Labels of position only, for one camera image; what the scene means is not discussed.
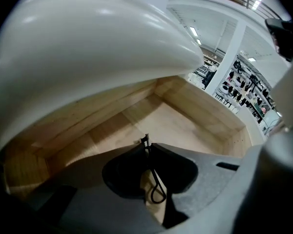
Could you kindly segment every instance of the white curved panel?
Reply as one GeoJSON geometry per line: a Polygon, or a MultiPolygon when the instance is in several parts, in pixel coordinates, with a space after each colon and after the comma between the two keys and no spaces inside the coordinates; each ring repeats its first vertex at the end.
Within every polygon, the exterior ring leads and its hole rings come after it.
{"type": "Polygon", "coordinates": [[[86,96],[203,65],[193,39],[136,0],[21,0],[0,32],[0,150],[86,96]]]}

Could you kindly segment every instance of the store shelf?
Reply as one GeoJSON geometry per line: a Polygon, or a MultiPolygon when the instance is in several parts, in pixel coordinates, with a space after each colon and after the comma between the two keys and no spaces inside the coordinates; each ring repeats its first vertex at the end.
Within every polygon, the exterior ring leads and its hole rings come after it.
{"type": "Polygon", "coordinates": [[[240,88],[240,87],[237,87],[233,82],[230,82],[228,80],[224,80],[225,82],[227,82],[230,86],[232,86],[234,89],[236,89],[242,96],[243,98],[245,98],[251,105],[251,107],[253,108],[253,110],[256,112],[257,116],[260,118],[260,121],[263,119],[263,116],[262,116],[262,111],[258,111],[258,109],[255,107],[255,105],[253,105],[252,101],[245,95],[244,92],[244,89],[243,88],[240,88]]]}
{"type": "Polygon", "coordinates": [[[212,66],[212,64],[207,62],[206,60],[204,60],[204,63],[208,64],[209,66],[212,66]]]}
{"type": "Polygon", "coordinates": [[[206,56],[206,55],[204,55],[204,57],[205,57],[205,58],[207,58],[207,59],[210,59],[210,60],[212,60],[213,62],[216,62],[216,63],[220,64],[220,62],[218,62],[218,61],[214,60],[213,58],[210,58],[210,57],[208,57],[208,56],[206,56]]]}
{"type": "Polygon", "coordinates": [[[202,69],[202,68],[199,68],[199,70],[202,72],[202,73],[206,73],[206,71],[208,71],[209,69],[208,68],[206,68],[206,69],[202,69]]]}
{"type": "Polygon", "coordinates": [[[202,76],[202,77],[206,77],[206,75],[205,75],[204,73],[200,72],[200,71],[197,71],[197,73],[198,73],[200,76],[202,76]]]}
{"type": "Polygon", "coordinates": [[[264,97],[264,95],[262,94],[262,92],[258,89],[258,87],[255,87],[254,91],[256,91],[256,93],[261,97],[261,99],[263,100],[263,102],[265,102],[267,104],[267,106],[272,109],[272,107],[270,106],[269,102],[267,101],[267,99],[264,97]]]}

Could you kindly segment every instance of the hanging clothes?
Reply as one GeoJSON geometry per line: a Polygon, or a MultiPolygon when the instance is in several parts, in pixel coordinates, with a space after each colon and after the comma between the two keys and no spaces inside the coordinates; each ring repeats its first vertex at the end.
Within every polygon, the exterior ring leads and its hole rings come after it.
{"type": "Polygon", "coordinates": [[[257,98],[257,104],[258,104],[258,106],[260,106],[260,104],[262,104],[262,102],[263,102],[263,101],[258,97],[258,98],[257,98]]]}
{"type": "Polygon", "coordinates": [[[243,106],[243,105],[245,104],[245,102],[246,102],[246,99],[244,98],[244,99],[241,101],[240,105],[243,106]]]}
{"type": "Polygon", "coordinates": [[[262,92],[262,94],[263,94],[263,96],[264,96],[265,98],[267,98],[267,96],[268,96],[268,91],[267,91],[266,89],[264,89],[263,92],[262,92]]]}
{"type": "Polygon", "coordinates": [[[248,89],[250,88],[252,86],[252,83],[251,82],[249,82],[246,86],[245,86],[245,91],[248,91],[248,89]]]}
{"type": "Polygon", "coordinates": [[[235,89],[234,92],[232,93],[233,98],[238,95],[238,91],[235,89]]]}
{"type": "Polygon", "coordinates": [[[208,74],[206,75],[206,77],[203,79],[202,83],[205,85],[205,87],[208,86],[208,84],[210,83],[211,79],[214,77],[216,72],[208,72],[208,74]]]}

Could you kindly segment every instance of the black slot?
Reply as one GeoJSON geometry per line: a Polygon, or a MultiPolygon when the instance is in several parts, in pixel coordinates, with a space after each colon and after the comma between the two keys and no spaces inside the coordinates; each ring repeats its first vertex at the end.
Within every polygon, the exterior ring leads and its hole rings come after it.
{"type": "Polygon", "coordinates": [[[236,171],[240,167],[238,165],[233,165],[233,164],[229,164],[225,162],[219,162],[216,164],[216,166],[224,168],[224,169],[232,170],[232,171],[236,171]]]}

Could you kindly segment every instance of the wooden panel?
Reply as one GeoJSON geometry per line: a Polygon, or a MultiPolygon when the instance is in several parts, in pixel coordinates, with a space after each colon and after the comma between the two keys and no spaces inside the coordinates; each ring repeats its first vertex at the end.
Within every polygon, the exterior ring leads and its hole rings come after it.
{"type": "Polygon", "coordinates": [[[159,79],[155,93],[221,140],[245,126],[224,104],[180,77],[159,79]]]}
{"type": "Polygon", "coordinates": [[[234,157],[243,157],[251,146],[249,132],[247,128],[244,127],[224,142],[223,154],[234,157]]]}
{"type": "Polygon", "coordinates": [[[149,133],[152,142],[221,154],[222,142],[176,111],[156,95],[151,95],[115,115],[48,159],[50,172],[90,155],[132,145],[149,133]]]}
{"type": "Polygon", "coordinates": [[[44,144],[43,147],[38,149],[35,154],[44,158],[49,158],[56,152],[67,146],[76,138],[82,136],[92,128],[98,126],[102,122],[108,120],[114,115],[118,114],[127,107],[140,101],[141,99],[151,95],[154,92],[155,82],[150,85],[141,88],[140,90],[127,95],[119,100],[116,100],[107,106],[97,110],[88,117],[79,121],[75,125],[71,126],[61,134],[57,135],[54,139],[44,144]]]}
{"type": "Polygon", "coordinates": [[[83,121],[84,124],[94,112],[97,112],[137,90],[153,86],[155,82],[156,80],[138,82],[111,89],[71,103],[36,122],[19,134],[15,139],[18,142],[26,143],[26,145],[23,145],[23,148],[34,152],[54,138],[60,136],[67,129],[78,124],[78,122],[83,121]]]}
{"type": "Polygon", "coordinates": [[[141,100],[123,114],[152,142],[204,153],[220,153],[221,141],[157,95],[141,100]]]}
{"type": "Polygon", "coordinates": [[[84,134],[48,159],[51,174],[81,158],[132,145],[144,137],[122,114],[84,134]]]}
{"type": "Polygon", "coordinates": [[[262,145],[267,140],[267,137],[261,130],[257,120],[245,105],[239,110],[236,115],[246,125],[246,128],[250,134],[252,145],[262,145]]]}
{"type": "Polygon", "coordinates": [[[25,197],[50,175],[46,161],[14,143],[7,149],[4,161],[4,174],[8,191],[19,199],[25,197]]]}
{"type": "MultiPolygon", "coordinates": [[[[167,188],[163,184],[161,178],[156,173],[159,183],[161,184],[165,194],[167,195],[167,188]]],[[[154,204],[151,199],[152,195],[152,189],[156,186],[155,179],[152,175],[151,170],[145,171],[141,176],[141,184],[140,187],[144,189],[146,193],[145,202],[146,202],[146,208],[150,211],[150,213],[153,214],[155,219],[160,223],[163,224],[164,217],[165,217],[165,210],[166,210],[166,203],[167,200],[160,204],[154,204]]],[[[159,186],[156,188],[154,192],[154,200],[155,201],[161,201],[163,199],[162,191],[160,190],[159,186]]]]}

